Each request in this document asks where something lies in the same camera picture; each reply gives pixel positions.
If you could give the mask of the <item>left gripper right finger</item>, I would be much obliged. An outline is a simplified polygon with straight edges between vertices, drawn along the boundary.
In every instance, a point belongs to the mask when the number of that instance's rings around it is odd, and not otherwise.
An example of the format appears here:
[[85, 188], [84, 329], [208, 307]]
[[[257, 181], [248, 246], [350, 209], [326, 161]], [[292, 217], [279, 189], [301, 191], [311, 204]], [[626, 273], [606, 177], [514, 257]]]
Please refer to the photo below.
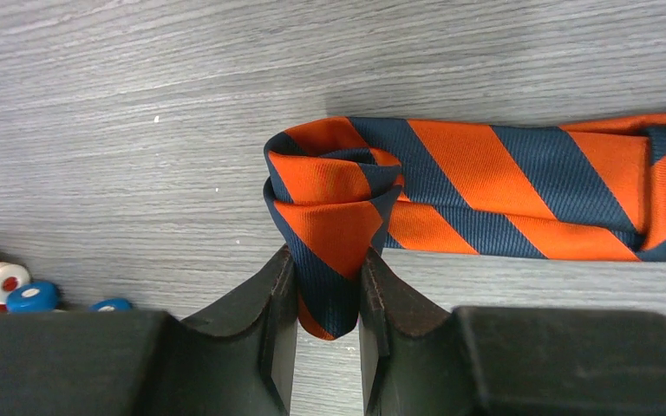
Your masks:
[[368, 415], [666, 415], [666, 315], [446, 310], [370, 250], [359, 337]]

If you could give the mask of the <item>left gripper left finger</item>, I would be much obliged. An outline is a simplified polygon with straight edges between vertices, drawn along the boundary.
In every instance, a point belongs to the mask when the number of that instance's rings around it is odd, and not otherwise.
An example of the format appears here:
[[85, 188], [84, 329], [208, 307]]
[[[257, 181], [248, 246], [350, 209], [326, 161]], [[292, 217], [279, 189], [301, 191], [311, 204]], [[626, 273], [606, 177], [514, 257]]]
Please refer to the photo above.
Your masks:
[[286, 415], [296, 345], [287, 248], [184, 319], [0, 314], [0, 415]]

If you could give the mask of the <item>orange navy striped tie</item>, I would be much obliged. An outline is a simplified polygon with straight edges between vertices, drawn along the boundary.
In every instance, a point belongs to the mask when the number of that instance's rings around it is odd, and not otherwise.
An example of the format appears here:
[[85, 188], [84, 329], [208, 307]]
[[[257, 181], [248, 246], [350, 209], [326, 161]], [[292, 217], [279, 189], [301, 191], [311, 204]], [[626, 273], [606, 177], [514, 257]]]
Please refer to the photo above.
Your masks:
[[298, 319], [356, 325], [372, 250], [666, 262], [666, 114], [557, 127], [334, 117], [264, 147]]

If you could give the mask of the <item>colourful toy car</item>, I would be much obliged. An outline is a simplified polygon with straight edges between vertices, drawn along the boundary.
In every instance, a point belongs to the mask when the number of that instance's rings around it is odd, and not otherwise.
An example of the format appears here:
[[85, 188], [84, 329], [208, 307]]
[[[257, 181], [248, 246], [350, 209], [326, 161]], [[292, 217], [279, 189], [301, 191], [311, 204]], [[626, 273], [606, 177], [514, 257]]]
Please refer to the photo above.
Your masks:
[[22, 314], [64, 310], [62, 294], [56, 285], [35, 281], [20, 264], [0, 261], [0, 312]]

